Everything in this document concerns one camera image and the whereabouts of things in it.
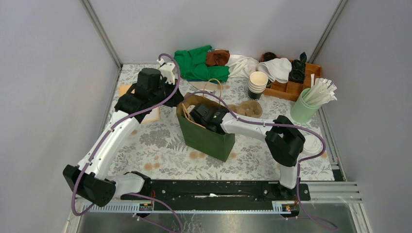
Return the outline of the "green paper bag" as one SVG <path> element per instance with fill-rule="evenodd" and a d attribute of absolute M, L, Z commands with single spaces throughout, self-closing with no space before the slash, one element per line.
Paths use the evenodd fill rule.
<path fill-rule="evenodd" d="M 195 108 L 191 112 L 197 114 L 197 106 L 201 105 L 205 110 L 200 111 L 198 118 L 202 119 L 203 115 L 212 117 L 216 111 L 228 110 L 222 103 L 223 101 L 217 103 L 195 93 L 187 93 L 184 100 L 178 104 L 176 114 L 187 146 L 225 162 L 234 146 L 235 135 L 211 131 L 207 126 L 187 119 L 184 112 L 185 108 L 194 105 Z"/>

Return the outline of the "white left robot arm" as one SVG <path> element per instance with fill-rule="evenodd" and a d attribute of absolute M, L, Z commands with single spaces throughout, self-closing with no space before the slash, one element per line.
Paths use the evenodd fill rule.
<path fill-rule="evenodd" d="M 175 107 L 183 100 L 178 91 L 175 69 L 144 68 L 137 82 L 119 97 L 115 111 L 87 155 L 75 166 L 67 165 L 63 176 L 73 196 L 79 195 L 104 207 L 113 198 L 133 193 L 138 199 L 149 197 L 151 187 L 140 173 L 109 176 L 108 170 L 128 135 L 158 106 Z"/>

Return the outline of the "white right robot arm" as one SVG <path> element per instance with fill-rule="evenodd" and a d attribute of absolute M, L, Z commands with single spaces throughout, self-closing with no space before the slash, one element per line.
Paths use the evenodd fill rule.
<path fill-rule="evenodd" d="M 286 116 L 279 115 L 275 120 L 258 119 L 226 108 L 213 110 L 204 104 L 197 104 L 189 115 L 195 123 L 212 132 L 240 134 L 265 142 L 273 159 L 280 164 L 279 195 L 285 200 L 297 195 L 297 160 L 303 152 L 305 137 L 292 127 Z"/>

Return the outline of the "floral table mat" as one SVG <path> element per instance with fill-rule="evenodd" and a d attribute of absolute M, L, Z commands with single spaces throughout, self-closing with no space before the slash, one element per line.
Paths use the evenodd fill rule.
<path fill-rule="evenodd" d="M 137 81 L 137 74 L 145 67 L 158 65 L 124 65 L 111 104 L 108 119 L 114 111 L 119 87 Z M 232 77 L 218 86 L 216 95 L 223 90 L 227 104 L 238 105 L 247 96 L 248 80 Z M 294 102 L 263 95 L 258 102 L 263 113 L 260 118 L 276 119 L 278 115 L 290 117 Z M 250 137 L 236 135 L 235 144 L 226 162 L 220 161 L 184 142 L 176 108 L 160 106 L 160 119 L 143 123 L 127 137 L 115 157 L 108 175 L 138 171 L 152 179 L 182 180 L 278 180 L 280 165 L 272 158 L 265 143 Z M 304 161 L 301 164 L 302 181 L 335 180 L 328 155 Z"/>

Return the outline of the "green cloth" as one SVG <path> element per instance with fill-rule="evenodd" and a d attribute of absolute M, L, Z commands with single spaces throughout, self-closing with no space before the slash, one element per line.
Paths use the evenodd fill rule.
<path fill-rule="evenodd" d="M 187 81 L 217 79 L 220 82 L 226 82 L 229 78 L 229 67 L 208 67 L 206 65 L 207 53 L 211 49 L 211 45 L 206 45 L 192 50 L 175 51 L 173 58 L 179 65 L 181 77 Z"/>

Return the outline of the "white cloth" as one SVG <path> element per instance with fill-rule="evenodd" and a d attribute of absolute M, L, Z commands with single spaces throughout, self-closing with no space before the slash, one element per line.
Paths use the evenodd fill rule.
<path fill-rule="evenodd" d="M 257 71 L 259 61 L 248 56 L 231 54 L 226 66 L 229 67 L 229 78 L 246 78 Z"/>

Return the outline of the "brown cloth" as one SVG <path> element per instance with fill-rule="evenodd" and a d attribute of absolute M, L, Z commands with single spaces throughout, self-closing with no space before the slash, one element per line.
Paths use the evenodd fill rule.
<path fill-rule="evenodd" d="M 206 65 L 208 67 L 213 66 L 225 66 L 230 58 L 228 50 L 214 50 L 210 51 L 206 55 Z"/>

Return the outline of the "stack of paper cups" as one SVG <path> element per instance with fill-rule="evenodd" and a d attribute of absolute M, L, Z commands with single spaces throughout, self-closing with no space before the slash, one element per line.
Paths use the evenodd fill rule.
<path fill-rule="evenodd" d="M 265 73 L 260 71 L 253 72 L 249 77 L 248 97 L 251 100 L 260 99 L 266 89 L 268 80 L 268 76 Z"/>

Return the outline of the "white folded towel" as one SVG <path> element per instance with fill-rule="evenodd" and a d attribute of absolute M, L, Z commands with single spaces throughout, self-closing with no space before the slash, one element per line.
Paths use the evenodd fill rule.
<path fill-rule="evenodd" d="M 272 83 L 287 83 L 291 70 L 292 64 L 287 58 L 275 58 L 257 66 L 257 71 L 265 73 Z"/>

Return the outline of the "wooden compartment tray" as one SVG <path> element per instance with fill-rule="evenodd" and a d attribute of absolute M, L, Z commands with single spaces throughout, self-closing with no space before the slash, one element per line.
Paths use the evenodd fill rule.
<path fill-rule="evenodd" d="M 270 61 L 278 57 L 276 54 L 272 52 L 266 52 L 261 55 L 260 62 Z M 305 72 L 305 80 L 303 84 L 290 82 L 288 80 L 287 83 L 272 83 L 268 80 L 266 89 L 264 90 L 263 94 L 268 96 L 277 97 L 280 99 L 297 101 L 299 95 L 304 89 L 311 87 L 311 79 L 320 78 L 322 76 L 322 67 L 319 65 L 311 64 L 306 62 L 306 72 Z"/>

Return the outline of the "green straw holder cup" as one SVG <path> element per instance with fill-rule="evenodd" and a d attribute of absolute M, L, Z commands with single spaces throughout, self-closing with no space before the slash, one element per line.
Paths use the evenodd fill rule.
<path fill-rule="evenodd" d="M 291 108 L 290 115 L 298 123 L 308 123 L 321 107 L 320 105 L 309 105 L 304 101 L 304 97 L 309 91 L 310 88 L 304 89 Z"/>

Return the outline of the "black crumpled bag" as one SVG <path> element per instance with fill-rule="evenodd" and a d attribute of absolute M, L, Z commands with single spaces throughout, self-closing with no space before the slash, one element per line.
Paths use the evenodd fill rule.
<path fill-rule="evenodd" d="M 305 80 L 307 55 L 305 52 L 300 54 L 299 59 L 295 59 L 291 62 L 292 69 L 289 73 L 289 81 L 294 83 L 303 84 Z"/>

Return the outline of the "white cup lid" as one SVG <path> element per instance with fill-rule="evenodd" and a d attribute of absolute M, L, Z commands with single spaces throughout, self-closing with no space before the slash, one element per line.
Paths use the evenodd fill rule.
<path fill-rule="evenodd" d="M 308 134 L 305 135 L 304 138 L 303 153 L 305 155 L 314 156 L 322 151 L 323 144 L 318 137 Z"/>

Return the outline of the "white paper straws bundle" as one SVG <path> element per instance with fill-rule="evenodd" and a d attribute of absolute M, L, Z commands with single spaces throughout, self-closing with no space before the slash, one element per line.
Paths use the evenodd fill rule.
<path fill-rule="evenodd" d="M 321 106 L 330 101 L 337 100 L 335 96 L 336 89 L 337 87 L 332 80 L 317 78 L 307 94 L 304 95 L 303 101 L 311 106 Z"/>

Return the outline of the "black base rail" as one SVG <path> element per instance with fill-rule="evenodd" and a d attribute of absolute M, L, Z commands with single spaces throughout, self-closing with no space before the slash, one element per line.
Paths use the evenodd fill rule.
<path fill-rule="evenodd" d="M 142 196 L 167 204 L 154 204 L 166 211 L 270 211 L 273 202 L 295 205 L 298 199 L 311 199 L 307 184 L 288 189 L 274 181 L 151 180 L 136 196 L 124 194 L 122 200 L 141 200 Z"/>

